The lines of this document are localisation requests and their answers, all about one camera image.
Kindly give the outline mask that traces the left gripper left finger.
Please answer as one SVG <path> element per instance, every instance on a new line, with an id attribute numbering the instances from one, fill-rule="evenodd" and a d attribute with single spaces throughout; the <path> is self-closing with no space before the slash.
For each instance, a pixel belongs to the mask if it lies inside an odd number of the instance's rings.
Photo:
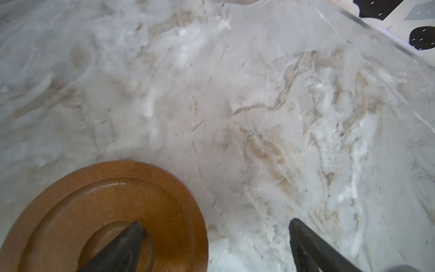
<path id="1" fill-rule="evenodd" d="M 133 222 L 78 272 L 135 272 L 144 233 L 142 224 Z"/>

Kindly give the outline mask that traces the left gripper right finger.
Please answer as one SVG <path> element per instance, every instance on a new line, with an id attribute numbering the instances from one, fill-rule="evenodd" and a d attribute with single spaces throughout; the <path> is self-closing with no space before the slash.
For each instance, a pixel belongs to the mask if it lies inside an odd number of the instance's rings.
<path id="1" fill-rule="evenodd" d="M 360 269 L 337 252 L 303 221 L 289 225 L 290 245 L 298 272 L 358 272 Z"/>

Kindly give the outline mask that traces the brown wooden coaster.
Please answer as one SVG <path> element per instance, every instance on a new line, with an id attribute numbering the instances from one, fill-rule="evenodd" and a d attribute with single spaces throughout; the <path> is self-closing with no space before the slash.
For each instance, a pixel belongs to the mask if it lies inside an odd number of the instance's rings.
<path id="1" fill-rule="evenodd" d="M 145 233 L 136 272 L 205 272 L 205 221 L 188 188 L 154 165 L 94 164 L 55 182 L 21 213 L 3 272 L 77 272 L 133 222 Z"/>

